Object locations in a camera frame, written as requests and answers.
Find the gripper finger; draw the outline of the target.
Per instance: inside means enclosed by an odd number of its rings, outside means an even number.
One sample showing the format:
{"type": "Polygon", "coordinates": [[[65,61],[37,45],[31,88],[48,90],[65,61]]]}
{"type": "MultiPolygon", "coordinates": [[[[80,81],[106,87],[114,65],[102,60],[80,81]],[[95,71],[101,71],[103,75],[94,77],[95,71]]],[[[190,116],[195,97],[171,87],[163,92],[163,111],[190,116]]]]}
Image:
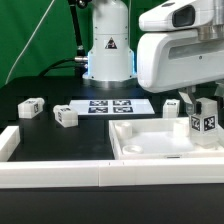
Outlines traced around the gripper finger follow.
{"type": "Polygon", "coordinates": [[[224,80],[219,80],[216,82],[217,88],[215,91],[215,95],[224,95],[224,80]]]}

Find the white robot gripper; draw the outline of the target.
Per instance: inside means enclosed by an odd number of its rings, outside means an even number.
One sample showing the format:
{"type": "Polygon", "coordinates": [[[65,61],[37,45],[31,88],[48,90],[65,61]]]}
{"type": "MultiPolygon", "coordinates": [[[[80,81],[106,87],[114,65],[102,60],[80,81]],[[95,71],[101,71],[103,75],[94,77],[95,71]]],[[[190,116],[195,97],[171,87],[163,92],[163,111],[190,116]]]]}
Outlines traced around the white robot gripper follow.
{"type": "Polygon", "coordinates": [[[179,89],[188,115],[200,115],[195,87],[224,78],[224,39],[200,41],[198,32],[146,33],[138,43],[140,86],[153,93],[179,89]]]}

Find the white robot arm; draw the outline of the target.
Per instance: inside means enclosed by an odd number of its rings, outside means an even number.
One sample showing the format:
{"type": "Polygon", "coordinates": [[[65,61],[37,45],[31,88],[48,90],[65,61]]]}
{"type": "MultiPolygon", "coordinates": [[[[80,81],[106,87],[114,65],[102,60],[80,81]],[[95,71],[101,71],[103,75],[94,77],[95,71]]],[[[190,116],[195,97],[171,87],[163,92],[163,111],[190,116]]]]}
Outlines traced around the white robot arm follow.
{"type": "Polygon", "coordinates": [[[121,0],[92,0],[93,46],[86,83],[110,88],[136,79],[146,91],[177,89],[188,114],[202,104],[197,84],[224,79],[224,0],[167,0],[139,17],[144,32],[133,52],[121,0]]]}

